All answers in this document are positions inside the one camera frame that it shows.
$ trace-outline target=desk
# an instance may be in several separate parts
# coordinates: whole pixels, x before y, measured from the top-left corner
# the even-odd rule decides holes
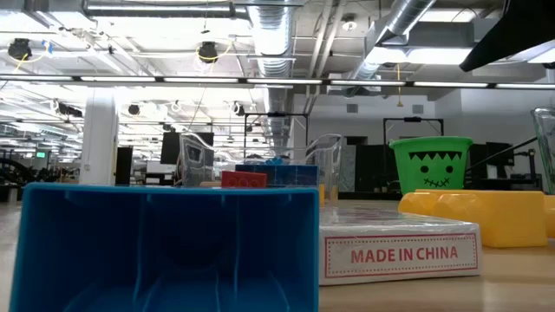
[[[555,311],[551,247],[484,249],[482,276],[320,288],[320,312]]]

